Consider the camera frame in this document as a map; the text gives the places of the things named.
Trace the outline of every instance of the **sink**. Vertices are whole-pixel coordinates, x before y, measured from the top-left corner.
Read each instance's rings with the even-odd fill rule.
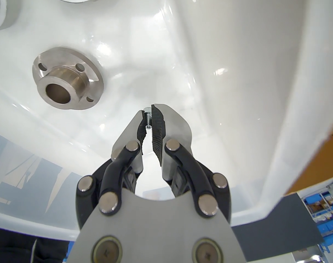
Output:
[[[94,107],[41,99],[31,67],[54,47],[99,68]],[[232,225],[266,217],[333,126],[333,0],[21,0],[0,30],[0,227],[73,240],[78,179],[155,103],[183,116],[194,157],[228,178]],[[150,130],[143,152],[139,196],[167,186]],[[16,188],[9,198],[5,184]],[[33,202],[24,212],[14,205],[22,196]]]

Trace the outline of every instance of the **threaded bolt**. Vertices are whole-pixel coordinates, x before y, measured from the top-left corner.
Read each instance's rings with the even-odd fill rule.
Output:
[[[147,118],[147,125],[146,129],[151,129],[152,128],[152,109],[150,107],[146,107],[144,109],[146,118]]]

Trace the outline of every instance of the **small screw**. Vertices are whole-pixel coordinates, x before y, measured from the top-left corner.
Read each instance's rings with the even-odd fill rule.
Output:
[[[180,147],[180,143],[176,139],[169,139],[165,145],[166,145],[167,149],[169,149],[171,151],[176,151]]]
[[[101,195],[99,200],[99,209],[103,214],[109,214],[115,210],[118,205],[118,196],[114,192],[106,192]]]
[[[152,108],[146,107],[144,110],[146,119],[147,119],[147,125],[146,129],[151,129],[152,128]]]
[[[219,189],[225,189],[228,186],[228,180],[220,173],[213,174],[213,182]]]
[[[92,262],[119,263],[122,259],[122,246],[119,240],[112,236],[101,238],[92,251]]]
[[[214,216],[218,212],[218,202],[210,194],[201,195],[198,198],[198,206],[203,214],[207,216]]]
[[[135,151],[139,148],[139,143],[137,141],[129,141],[127,144],[126,144],[126,149],[128,151]]]
[[[82,177],[78,183],[78,189],[81,192],[86,192],[92,187],[93,179],[91,176]]]
[[[194,263],[220,263],[222,262],[222,253],[213,240],[203,238],[194,244],[192,259]]]

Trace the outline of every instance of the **textured grip pad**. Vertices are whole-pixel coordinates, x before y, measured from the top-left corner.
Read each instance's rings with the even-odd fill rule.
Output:
[[[137,129],[137,135],[136,135],[137,139],[139,140],[140,145],[141,145],[141,154],[143,154],[142,143],[147,134],[147,131],[146,131],[147,118],[146,118],[146,113],[143,110],[142,110],[142,115],[143,115],[143,119],[142,119],[141,123],[139,124],[139,127]]]
[[[163,114],[154,104],[152,108],[152,146],[153,151],[162,165],[163,138],[165,137],[165,121]]]

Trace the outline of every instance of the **orange wall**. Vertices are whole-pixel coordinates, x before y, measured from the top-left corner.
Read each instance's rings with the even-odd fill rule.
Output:
[[[333,177],[333,136],[327,140],[314,156],[305,171],[287,192],[297,192],[301,189],[321,183]]]

